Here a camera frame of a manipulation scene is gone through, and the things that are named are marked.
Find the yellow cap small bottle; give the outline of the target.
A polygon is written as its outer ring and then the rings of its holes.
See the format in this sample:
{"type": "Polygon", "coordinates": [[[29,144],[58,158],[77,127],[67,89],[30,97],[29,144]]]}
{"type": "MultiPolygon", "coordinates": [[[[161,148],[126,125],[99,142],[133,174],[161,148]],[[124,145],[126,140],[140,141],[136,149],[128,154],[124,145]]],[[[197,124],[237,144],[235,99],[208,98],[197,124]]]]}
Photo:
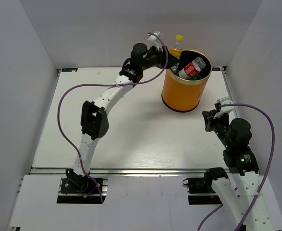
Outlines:
{"type": "Polygon", "coordinates": [[[173,46],[169,48],[169,52],[172,56],[176,58],[179,58],[181,56],[182,49],[183,49],[183,46],[182,46],[183,39],[184,37],[182,35],[176,35],[173,46]]]}

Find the red label clear bottle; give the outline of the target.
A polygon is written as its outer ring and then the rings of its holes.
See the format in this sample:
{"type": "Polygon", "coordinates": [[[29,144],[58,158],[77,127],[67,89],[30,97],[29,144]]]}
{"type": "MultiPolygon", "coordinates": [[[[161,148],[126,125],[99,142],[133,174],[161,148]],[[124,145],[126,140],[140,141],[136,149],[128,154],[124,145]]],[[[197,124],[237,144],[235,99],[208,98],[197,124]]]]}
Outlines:
{"type": "Polygon", "coordinates": [[[197,57],[178,72],[178,77],[185,80],[193,80],[193,76],[200,74],[205,67],[205,61],[201,57],[197,57]]]}

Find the clear unlabelled bottle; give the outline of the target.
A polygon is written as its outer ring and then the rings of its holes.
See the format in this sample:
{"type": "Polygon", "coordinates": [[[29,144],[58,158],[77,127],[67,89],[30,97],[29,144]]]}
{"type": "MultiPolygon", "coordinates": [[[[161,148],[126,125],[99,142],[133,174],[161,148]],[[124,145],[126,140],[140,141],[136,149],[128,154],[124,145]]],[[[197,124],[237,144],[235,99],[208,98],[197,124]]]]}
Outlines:
{"type": "Polygon", "coordinates": [[[176,75],[178,73],[177,68],[172,68],[171,71],[176,75]]]}

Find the green soda bottle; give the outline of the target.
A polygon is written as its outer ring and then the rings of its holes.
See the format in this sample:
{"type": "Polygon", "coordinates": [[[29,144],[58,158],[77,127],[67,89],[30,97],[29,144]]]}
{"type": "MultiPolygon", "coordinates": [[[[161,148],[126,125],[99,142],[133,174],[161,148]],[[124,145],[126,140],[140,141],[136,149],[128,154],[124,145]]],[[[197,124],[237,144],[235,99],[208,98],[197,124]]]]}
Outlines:
{"type": "Polygon", "coordinates": [[[196,80],[200,80],[201,79],[201,75],[200,74],[197,74],[195,76],[193,76],[193,80],[196,81],[196,80]]]}

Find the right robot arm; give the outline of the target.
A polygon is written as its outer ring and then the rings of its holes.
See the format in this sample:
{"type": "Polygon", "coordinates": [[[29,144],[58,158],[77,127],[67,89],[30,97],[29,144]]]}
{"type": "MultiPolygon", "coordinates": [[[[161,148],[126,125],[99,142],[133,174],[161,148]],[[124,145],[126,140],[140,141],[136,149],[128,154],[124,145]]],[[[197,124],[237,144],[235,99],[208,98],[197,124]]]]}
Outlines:
{"type": "Polygon", "coordinates": [[[230,214],[237,231],[273,231],[263,195],[258,191],[260,174],[257,160],[249,147],[250,124],[241,118],[229,120],[228,113],[203,111],[205,130],[214,132],[224,146],[223,160],[229,169],[207,169],[204,187],[215,192],[230,214]]]}

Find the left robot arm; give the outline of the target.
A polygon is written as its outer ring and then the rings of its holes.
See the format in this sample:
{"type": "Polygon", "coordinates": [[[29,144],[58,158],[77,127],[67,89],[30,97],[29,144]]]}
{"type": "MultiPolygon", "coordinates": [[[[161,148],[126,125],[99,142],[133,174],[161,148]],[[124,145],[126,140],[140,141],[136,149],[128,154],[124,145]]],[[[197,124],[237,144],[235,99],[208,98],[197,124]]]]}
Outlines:
{"type": "Polygon", "coordinates": [[[169,51],[155,46],[148,48],[144,43],[137,43],[133,46],[130,57],[124,61],[114,85],[94,101],[83,103],[80,121],[82,137],[78,157],[72,168],[65,171],[73,188],[84,192],[93,185],[93,181],[88,178],[91,160],[98,141],[109,129],[108,114],[112,107],[140,82],[144,70],[151,67],[170,69],[178,63],[179,58],[169,51]]]}

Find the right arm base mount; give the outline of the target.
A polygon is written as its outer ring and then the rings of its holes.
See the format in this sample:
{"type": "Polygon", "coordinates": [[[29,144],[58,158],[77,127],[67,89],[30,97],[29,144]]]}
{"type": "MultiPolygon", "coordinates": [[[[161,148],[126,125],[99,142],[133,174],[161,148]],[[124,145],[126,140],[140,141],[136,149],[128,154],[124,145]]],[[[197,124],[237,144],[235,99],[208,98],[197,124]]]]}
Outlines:
{"type": "Polygon", "coordinates": [[[189,205],[221,205],[220,198],[211,187],[212,182],[218,178],[228,179],[222,167],[207,169],[202,178],[184,179],[182,183],[188,188],[189,205]]]}

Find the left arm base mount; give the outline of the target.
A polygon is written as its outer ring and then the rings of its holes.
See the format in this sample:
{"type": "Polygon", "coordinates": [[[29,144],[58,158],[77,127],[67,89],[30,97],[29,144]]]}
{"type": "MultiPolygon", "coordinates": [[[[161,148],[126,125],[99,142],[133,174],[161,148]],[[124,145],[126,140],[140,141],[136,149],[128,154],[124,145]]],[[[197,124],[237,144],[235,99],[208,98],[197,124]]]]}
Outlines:
{"type": "Polygon", "coordinates": [[[101,205],[107,195],[107,179],[95,178],[101,194],[92,180],[78,188],[67,178],[62,178],[57,196],[57,204],[101,205]]]}

